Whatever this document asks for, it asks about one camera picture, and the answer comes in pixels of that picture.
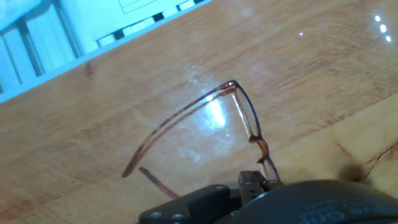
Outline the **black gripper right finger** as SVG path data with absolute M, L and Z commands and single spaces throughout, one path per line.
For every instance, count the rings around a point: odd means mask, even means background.
M 254 178 L 258 182 L 259 186 L 265 192 L 285 187 L 285 184 L 283 184 L 281 181 L 267 180 L 259 171 L 252 171 L 251 173 L 254 175 Z

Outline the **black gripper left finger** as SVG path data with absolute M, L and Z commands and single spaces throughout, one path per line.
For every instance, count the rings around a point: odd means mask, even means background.
M 142 212 L 138 224 L 216 223 L 250 202 L 254 191 L 243 188 L 253 183 L 254 173 L 243 170 L 238 175 L 237 187 L 208 185 Z

